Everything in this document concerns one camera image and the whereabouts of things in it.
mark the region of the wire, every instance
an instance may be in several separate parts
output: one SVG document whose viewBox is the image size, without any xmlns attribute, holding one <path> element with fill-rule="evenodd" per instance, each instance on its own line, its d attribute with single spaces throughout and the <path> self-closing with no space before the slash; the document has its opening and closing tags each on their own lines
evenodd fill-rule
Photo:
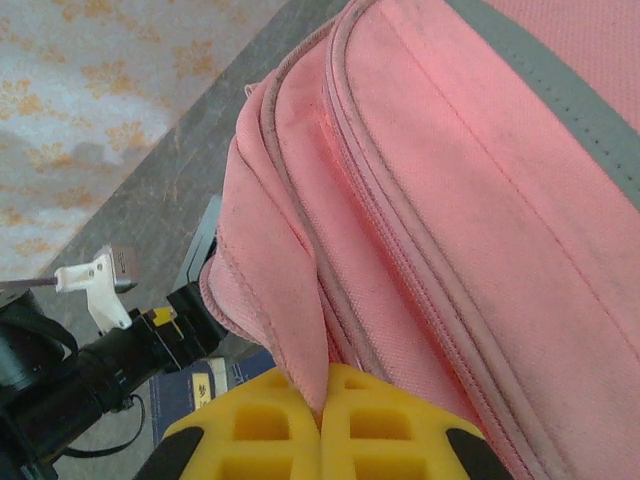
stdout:
<svg viewBox="0 0 640 480">
<path fill-rule="evenodd" d="M 126 443 L 123 443 L 122 445 L 118 445 L 117 447 L 105 448 L 102 450 L 78 450 L 76 448 L 67 447 L 62 452 L 62 455 L 65 455 L 71 458 L 101 458 L 101 457 L 108 457 L 109 455 L 113 455 L 114 453 L 121 452 L 125 448 L 130 447 L 131 444 L 133 444 L 133 442 L 135 442 L 140 436 L 140 434 L 142 433 L 142 429 L 144 428 L 144 422 L 146 421 L 147 414 L 144 408 L 144 402 L 142 400 L 142 397 L 140 397 L 140 395 L 133 394 L 129 398 L 132 400 L 133 399 L 138 400 L 138 403 L 140 404 L 140 426 L 138 427 L 138 431 L 136 432 L 136 434 L 131 440 L 129 440 Z"/>
</svg>

